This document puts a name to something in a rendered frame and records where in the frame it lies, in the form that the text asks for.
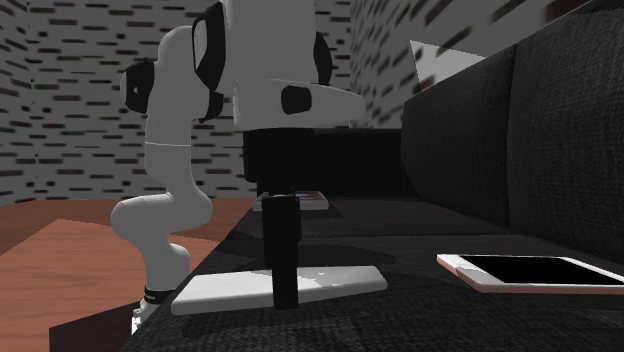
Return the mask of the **pink white tablet black screen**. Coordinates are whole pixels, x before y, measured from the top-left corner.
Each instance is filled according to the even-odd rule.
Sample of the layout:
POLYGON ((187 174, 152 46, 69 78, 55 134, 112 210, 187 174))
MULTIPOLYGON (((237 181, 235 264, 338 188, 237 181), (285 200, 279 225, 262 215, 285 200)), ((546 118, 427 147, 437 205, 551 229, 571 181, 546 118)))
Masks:
POLYGON ((624 295, 624 276, 561 256, 438 254, 438 264, 481 293, 624 295))

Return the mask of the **white flat rectangular device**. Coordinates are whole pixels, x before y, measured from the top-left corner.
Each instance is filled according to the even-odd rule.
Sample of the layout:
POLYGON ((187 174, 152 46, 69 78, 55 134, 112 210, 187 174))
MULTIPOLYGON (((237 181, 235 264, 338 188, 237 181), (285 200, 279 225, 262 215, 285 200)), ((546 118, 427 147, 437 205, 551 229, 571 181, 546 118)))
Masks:
MULTIPOLYGON (((386 279, 374 266, 300 267, 299 303, 382 291, 386 279)), ((273 275, 253 270, 197 275, 171 304, 176 316, 273 307, 273 275)))

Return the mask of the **white flat book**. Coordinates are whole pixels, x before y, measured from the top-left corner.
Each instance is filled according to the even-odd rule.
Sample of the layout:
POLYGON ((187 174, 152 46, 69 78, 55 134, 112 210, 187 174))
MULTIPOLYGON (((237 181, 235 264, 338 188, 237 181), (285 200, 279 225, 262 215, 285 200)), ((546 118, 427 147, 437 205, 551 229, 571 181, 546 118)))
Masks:
MULTIPOLYGON (((252 210, 260 212, 262 210, 262 200, 269 196, 268 192, 263 192, 253 202, 252 210)), ((295 196, 299 199, 302 211, 327 210, 329 202, 320 191, 297 191, 295 196)))

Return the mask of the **dark grey fabric sofa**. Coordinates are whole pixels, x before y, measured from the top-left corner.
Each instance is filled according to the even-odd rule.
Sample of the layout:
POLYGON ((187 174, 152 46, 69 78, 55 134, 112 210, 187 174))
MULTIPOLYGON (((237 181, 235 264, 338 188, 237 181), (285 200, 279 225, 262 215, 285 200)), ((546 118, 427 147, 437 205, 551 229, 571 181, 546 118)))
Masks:
POLYGON ((569 256, 624 276, 624 0, 598 0, 406 102, 397 130, 320 130, 305 266, 380 292, 174 316, 120 352, 624 352, 624 295, 481 293, 438 253, 569 256))

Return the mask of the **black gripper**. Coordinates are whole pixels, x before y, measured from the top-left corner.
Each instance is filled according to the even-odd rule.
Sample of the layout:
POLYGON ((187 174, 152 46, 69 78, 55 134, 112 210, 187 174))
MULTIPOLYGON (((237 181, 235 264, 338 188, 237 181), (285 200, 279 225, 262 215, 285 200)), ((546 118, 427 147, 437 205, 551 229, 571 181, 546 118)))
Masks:
POLYGON ((292 193, 311 160, 311 128, 264 128, 243 133, 245 180, 262 200, 264 262, 271 270, 275 309, 299 305, 297 267, 301 240, 299 199, 292 193))

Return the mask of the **reddish brown robot stand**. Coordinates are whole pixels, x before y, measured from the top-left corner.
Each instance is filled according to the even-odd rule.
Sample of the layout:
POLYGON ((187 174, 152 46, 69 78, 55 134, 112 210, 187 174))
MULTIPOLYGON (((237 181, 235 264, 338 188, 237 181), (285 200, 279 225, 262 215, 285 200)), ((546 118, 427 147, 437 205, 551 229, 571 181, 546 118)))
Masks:
POLYGON ((0 255, 0 352, 48 352, 49 329, 143 298, 141 255, 111 227, 57 219, 0 255))

